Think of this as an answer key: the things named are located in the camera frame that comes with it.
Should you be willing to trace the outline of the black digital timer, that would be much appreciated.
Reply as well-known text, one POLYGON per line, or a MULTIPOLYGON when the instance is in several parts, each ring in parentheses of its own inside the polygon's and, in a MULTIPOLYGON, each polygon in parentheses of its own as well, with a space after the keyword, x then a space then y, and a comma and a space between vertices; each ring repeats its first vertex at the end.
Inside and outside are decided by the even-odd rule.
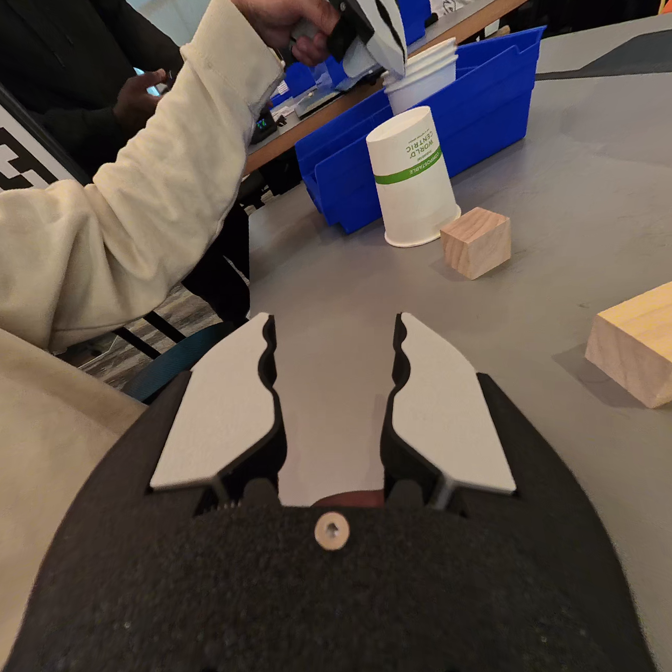
POLYGON ((273 119, 271 109, 265 106, 259 118, 257 119, 253 134, 250 139, 250 146, 256 146, 278 130, 278 126, 273 119))

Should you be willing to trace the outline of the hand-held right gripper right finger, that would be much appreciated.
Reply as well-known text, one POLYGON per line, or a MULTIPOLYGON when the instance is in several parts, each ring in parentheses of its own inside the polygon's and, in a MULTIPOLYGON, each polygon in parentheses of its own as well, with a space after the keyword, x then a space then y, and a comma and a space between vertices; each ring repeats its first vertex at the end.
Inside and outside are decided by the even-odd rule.
POLYGON ((475 367, 414 315, 396 316, 380 437, 384 499, 403 481, 443 509, 458 489, 511 496, 516 482, 475 367))

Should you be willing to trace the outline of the person's left hand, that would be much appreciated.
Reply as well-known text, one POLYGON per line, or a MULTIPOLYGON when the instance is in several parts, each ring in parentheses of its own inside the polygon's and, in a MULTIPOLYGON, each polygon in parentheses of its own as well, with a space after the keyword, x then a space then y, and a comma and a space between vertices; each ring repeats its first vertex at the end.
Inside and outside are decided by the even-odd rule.
POLYGON ((293 57, 314 67, 329 57, 327 38, 340 20, 328 1, 233 1, 264 43, 276 50, 290 49, 293 57), (292 38, 301 21, 312 24, 312 37, 292 38))

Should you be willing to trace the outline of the wooden edge background table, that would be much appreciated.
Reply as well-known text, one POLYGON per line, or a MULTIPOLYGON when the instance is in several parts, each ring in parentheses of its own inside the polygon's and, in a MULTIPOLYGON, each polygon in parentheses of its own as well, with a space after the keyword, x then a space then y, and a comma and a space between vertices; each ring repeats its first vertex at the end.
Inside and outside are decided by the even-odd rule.
MULTIPOLYGON (((464 42, 523 4, 524 1, 471 1, 455 12, 440 17, 437 22, 427 28, 423 38, 408 46, 408 55, 422 53, 452 38, 457 44, 464 42)), ((280 131, 262 143, 249 148, 244 175, 285 153, 298 140, 331 122, 381 89, 382 80, 378 79, 370 85, 357 85, 302 120, 298 119, 295 112, 290 113, 288 123, 280 131)))

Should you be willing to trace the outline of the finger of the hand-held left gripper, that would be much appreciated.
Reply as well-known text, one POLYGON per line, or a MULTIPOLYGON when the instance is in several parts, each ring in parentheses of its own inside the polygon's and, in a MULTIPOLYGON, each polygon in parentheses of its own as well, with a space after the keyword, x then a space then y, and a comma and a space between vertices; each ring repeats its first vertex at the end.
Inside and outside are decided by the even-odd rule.
POLYGON ((381 42, 352 42, 342 67, 348 79, 359 79, 371 71, 388 69, 388 46, 381 42))
POLYGON ((398 77, 406 75, 407 42, 405 29, 396 1, 367 1, 366 18, 373 36, 366 48, 376 63, 398 77))

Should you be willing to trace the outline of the person's left forearm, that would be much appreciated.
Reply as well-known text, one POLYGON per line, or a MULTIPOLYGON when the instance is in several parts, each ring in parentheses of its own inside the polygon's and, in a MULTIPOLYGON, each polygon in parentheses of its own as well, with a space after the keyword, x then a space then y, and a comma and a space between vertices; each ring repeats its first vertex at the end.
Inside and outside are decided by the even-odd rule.
POLYGON ((212 1, 176 83, 93 183, 1 194, 1 349, 54 351, 158 307, 204 255, 239 190, 279 60, 212 1))

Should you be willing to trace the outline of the wooden cube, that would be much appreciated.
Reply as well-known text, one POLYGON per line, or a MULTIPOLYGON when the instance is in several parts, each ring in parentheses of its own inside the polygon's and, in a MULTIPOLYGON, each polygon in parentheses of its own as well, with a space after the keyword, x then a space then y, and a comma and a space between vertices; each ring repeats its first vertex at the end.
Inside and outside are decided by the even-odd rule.
POLYGON ((445 263, 475 280, 511 258, 509 217, 476 207, 440 229, 445 263))
POLYGON ((671 282, 598 313, 584 357, 647 408, 671 401, 671 282))

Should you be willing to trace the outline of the framed black white sign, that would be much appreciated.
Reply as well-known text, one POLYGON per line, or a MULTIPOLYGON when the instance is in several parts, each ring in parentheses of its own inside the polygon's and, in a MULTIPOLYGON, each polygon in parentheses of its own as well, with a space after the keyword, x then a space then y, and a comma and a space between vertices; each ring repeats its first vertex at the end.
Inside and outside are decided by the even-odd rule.
POLYGON ((91 182, 63 147, 1 87, 1 192, 46 189, 62 180, 84 186, 91 182))

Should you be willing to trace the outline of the person's cream hoodie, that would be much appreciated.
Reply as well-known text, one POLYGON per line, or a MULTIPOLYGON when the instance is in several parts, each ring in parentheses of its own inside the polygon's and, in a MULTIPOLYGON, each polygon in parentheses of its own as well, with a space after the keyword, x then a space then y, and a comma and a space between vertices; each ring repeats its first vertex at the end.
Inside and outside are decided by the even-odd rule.
POLYGON ((145 406, 1 332, 1 663, 74 498, 145 406))

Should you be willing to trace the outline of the blue plastic bin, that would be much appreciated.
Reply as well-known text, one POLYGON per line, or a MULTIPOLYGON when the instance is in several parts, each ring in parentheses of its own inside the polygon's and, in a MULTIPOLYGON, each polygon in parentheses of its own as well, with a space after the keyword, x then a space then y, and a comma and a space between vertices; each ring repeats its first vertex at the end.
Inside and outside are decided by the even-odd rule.
POLYGON ((426 28, 438 20, 432 11, 431 1, 397 1, 405 31, 406 45, 425 36, 426 28))
POLYGON ((335 89, 345 81, 347 75, 341 63, 333 57, 325 62, 309 67, 303 63, 294 62, 286 67, 284 82, 288 86, 290 96, 294 99, 301 98, 307 91, 315 87, 335 89))
MULTIPOLYGON (((450 177, 525 137, 545 28, 459 46, 456 80, 421 101, 450 177)), ((302 180, 328 225, 350 234, 381 218, 365 136, 391 117, 379 90, 297 142, 302 180)))

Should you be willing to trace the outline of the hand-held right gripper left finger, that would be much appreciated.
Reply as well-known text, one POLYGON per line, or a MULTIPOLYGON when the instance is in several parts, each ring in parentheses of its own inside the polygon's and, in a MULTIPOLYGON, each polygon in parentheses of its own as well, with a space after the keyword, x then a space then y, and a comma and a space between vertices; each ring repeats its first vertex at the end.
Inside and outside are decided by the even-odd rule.
POLYGON ((210 490, 219 505, 280 505, 288 442, 273 315, 259 313, 210 349, 188 383, 149 487, 210 490))

